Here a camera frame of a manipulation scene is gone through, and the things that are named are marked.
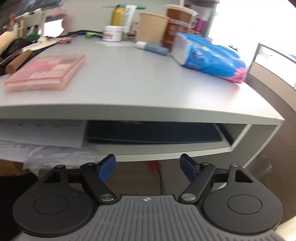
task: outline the green marker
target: green marker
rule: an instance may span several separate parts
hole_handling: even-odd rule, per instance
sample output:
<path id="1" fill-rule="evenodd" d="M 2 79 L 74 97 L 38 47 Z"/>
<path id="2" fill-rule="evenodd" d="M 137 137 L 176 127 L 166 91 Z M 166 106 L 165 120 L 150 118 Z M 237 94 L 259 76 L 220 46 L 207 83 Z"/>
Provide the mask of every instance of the green marker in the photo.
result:
<path id="1" fill-rule="evenodd" d="M 101 34 L 87 34 L 85 35 L 85 38 L 89 39 L 89 38 L 92 38 L 92 37 L 102 37 Z"/>
<path id="2" fill-rule="evenodd" d="M 117 6 L 108 6 L 108 7 L 126 7 L 127 5 L 136 5 L 137 9 L 139 10 L 145 10 L 146 7 L 143 5 L 137 5 L 137 4 L 118 4 Z"/>

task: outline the brown cup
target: brown cup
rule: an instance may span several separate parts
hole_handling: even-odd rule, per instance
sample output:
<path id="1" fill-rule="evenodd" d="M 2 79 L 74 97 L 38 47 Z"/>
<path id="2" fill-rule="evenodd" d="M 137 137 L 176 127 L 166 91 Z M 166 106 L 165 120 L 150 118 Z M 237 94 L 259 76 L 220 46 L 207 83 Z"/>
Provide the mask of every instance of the brown cup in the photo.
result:
<path id="1" fill-rule="evenodd" d="M 190 8 L 178 5 L 168 4 L 165 7 L 170 19 L 163 36 L 163 47 L 170 49 L 177 32 L 190 32 L 194 18 L 198 13 Z"/>

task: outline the paper cup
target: paper cup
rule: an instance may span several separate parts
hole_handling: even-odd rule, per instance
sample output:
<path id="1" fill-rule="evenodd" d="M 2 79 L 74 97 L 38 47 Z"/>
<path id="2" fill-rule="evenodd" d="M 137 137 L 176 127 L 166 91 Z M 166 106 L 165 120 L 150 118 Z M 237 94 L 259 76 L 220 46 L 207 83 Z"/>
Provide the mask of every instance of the paper cup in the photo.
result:
<path id="1" fill-rule="evenodd" d="M 196 11 L 178 5 L 165 5 L 167 16 L 170 18 L 163 36 L 163 47 L 169 48 L 173 44 L 177 32 L 189 33 L 193 24 Z"/>
<path id="2" fill-rule="evenodd" d="M 143 12 L 140 13 L 140 29 L 138 40 L 161 46 L 169 17 Z"/>

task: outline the wooden handle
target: wooden handle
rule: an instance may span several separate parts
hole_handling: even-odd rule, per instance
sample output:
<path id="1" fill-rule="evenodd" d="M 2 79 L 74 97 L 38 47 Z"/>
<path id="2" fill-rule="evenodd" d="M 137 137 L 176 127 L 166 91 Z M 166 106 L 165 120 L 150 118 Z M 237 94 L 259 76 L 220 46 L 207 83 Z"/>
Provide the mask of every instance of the wooden handle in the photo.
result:
<path id="1" fill-rule="evenodd" d="M 20 54 L 18 57 L 16 57 L 13 61 L 11 61 L 5 68 L 5 73 L 12 74 L 14 73 L 18 67 L 22 65 L 23 62 L 26 61 L 27 58 L 31 55 L 31 50 L 26 50 L 22 54 Z"/>

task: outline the white jar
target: white jar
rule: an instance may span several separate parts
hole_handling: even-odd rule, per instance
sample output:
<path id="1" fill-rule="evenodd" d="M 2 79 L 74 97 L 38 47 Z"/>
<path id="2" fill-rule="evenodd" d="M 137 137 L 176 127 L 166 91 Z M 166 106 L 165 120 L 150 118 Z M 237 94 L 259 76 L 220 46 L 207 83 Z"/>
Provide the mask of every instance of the white jar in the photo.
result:
<path id="1" fill-rule="evenodd" d="M 122 40 L 122 32 L 121 26 L 105 26 L 103 41 L 119 42 Z"/>

